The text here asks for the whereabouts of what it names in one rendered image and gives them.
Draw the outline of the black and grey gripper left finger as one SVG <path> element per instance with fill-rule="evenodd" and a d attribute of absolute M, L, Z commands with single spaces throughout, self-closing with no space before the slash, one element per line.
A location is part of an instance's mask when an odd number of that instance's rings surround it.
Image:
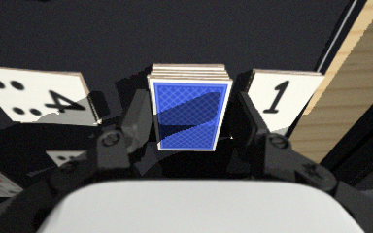
<path fill-rule="evenodd" d="M 97 146 L 58 166 L 47 180 L 0 203 L 0 233 L 36 233 L 64 196 L 98 178 L 99 182 L 136 179 L 133 164 L 145 156 L 152 121 L 149 92 L 138 88 L 116 129 L 100 135 Z"/>

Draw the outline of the black card cloth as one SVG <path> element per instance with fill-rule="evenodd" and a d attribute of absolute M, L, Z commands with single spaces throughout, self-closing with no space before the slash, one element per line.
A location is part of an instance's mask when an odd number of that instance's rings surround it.
<path fill-rule="evenodd" d="M 0 0 L 0 67 L 81 72 L 102 124 L 21 123 L 0 107 L 0 172 L 24 188 L 115 130 L 154 64 L 224 64 L 233 80 L 215 151 L 158 150 L 136 179 L 248 179 L 228 117 L 252 69 L 314 72 L 350 0 Z"/>

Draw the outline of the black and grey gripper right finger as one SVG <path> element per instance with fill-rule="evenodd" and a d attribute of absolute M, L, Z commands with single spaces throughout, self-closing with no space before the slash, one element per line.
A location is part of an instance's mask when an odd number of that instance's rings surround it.
<path fill-rule="evenodd" d="M 235 94 L 228 126 L 238 157 L 251 165 L 249 179 L 288 181 L 319 189 L 335 199 L 364 233 L 373 233 L 373 199 L 337 182 L 326 168 L 293 150 L 287 137 L 271 133 L 247 91 Z"/>

